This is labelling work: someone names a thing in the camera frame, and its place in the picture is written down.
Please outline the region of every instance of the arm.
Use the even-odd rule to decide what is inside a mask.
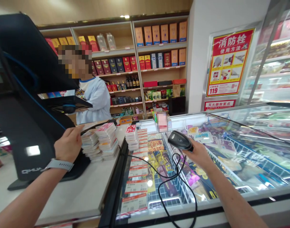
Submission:
[[[186,150],[183,152],[207,173],[211,183],[218,193],[225,215],[231,227],[267,228],[268,226],[260,216],[213,163],[205,146],[192,139],[191,142],[194,148],[193,152],[191,153]]]
[[[54,144],[56,159],[73,163],[81,149],[83,125],[68,128]],[[66,170],[44,171],[0,213],[0,228],[33,228],[46,202]]]

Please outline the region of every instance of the stack of cards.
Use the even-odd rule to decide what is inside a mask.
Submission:
[[[137,133],[135,124],[127,127],[125,137],[128,143],[128,149],[130,151],[137,150],[139,148],[139,138]]]
[[[119,149],[119,142],[115,136],[114,123],[105,123],[97,131],[99,148],[102,150],[104,160],[112,159]]]
[[[96,129],[91,129],[81,136],[83,153],[90,158],[91,162],[100,162],[103,160],[102,152],[98,147],[98,136],[95,134]]]

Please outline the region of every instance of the counter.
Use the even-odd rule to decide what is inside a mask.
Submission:
[[[127,125],[123,125],[116,129],[119,145],[123,144],[126,128]],[[76,180],[59,183],[36,225],[99,216],[117,157],[118,154],[112,160],[91,163]],[[12,156],[6,156],[2,161],[5,165],[0,169],[0,212],[23,191],[7,190],[17,175]]]

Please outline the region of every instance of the fire hydrant sign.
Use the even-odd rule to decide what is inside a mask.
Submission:
[[[214,38],[207,97],[238,94],[254,30]]]

